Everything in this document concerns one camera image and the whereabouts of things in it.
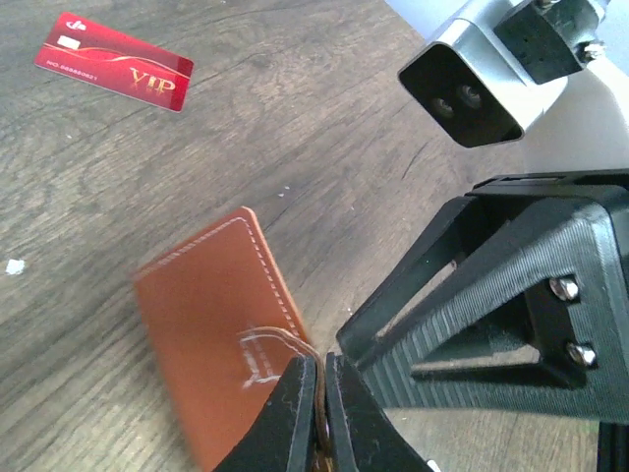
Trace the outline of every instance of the red card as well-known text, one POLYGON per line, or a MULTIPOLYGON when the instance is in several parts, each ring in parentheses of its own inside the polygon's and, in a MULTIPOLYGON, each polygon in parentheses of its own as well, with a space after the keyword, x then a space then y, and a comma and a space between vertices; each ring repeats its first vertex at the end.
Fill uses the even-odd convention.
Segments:
POLYGON ((181 111, 193 62, 72 13, 62 13, 35 65, 181 111))

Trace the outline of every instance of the screw head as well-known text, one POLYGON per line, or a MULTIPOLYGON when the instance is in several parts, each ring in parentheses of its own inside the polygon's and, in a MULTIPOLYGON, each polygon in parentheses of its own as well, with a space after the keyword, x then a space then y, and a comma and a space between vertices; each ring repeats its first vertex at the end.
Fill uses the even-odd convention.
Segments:
POLYGON ((605 55, 605 43, 600 39, 587 42, 583 46, 584 62, 592 62, 601 59, 605 55))
POLYGON ((586 369, 592 368, 597 362, 597 353, 594 352, 592 346, 587 344, 568 342, 566 344, 566 352, 568 356, 570 356, 570 359, 572 359, 572 362, 586 369))
POLYGON ((548 281, 548 286, 562 302, 571 302, 579 296, 579 285, 572 277, 552 278, 548 281))
POLYGON ((543 11, 550 9, 553 5, 556 5, 561 0, 538 0, 538 7, 540 7, 543 11))

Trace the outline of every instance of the wooden table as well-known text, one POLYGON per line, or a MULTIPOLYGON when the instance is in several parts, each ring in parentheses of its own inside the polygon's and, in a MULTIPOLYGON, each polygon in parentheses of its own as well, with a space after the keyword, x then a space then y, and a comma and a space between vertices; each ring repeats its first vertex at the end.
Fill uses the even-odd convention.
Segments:
MULTIPOLYGON (((0 469, 182 471, 130 274, 252 207, 315 345, 438 207, 496 173, 397 84, 422 40, 380 0, 7 0, 0 5, 0 469), (196 62, 181 114, 35 68, 62 11, 196 62)), ((591 423, 392 412, 454 471, 593 471, 591 423)))

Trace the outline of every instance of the black 3d-printed bracket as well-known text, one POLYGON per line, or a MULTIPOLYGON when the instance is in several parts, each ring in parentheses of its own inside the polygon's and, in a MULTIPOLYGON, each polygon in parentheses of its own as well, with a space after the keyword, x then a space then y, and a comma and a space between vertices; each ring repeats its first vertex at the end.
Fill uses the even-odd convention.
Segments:
POLYGON ((629 424, 628 188, 627 171, 503 176, 445 204, 337 334, 378 403, 629 424))

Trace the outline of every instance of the camera lens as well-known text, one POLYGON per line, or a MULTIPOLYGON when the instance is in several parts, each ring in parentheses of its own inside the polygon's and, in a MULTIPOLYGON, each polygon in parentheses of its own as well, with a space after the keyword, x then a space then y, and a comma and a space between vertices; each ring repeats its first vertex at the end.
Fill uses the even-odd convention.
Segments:
POLYGON ((483 105, 481 95, 475 88, 472 88, 470 86, 459 86, 456 92, 457 95, 459 95, 459 98, 463 100, 463 103, 465 103, 470 108, 478 110, 479 108, 481 108, 481 105, 483 105))
POLYGON ((432 101, 432 107, 443 118, 452 118, 454 116, 454 110, 443 98, 435 98, 432 101))

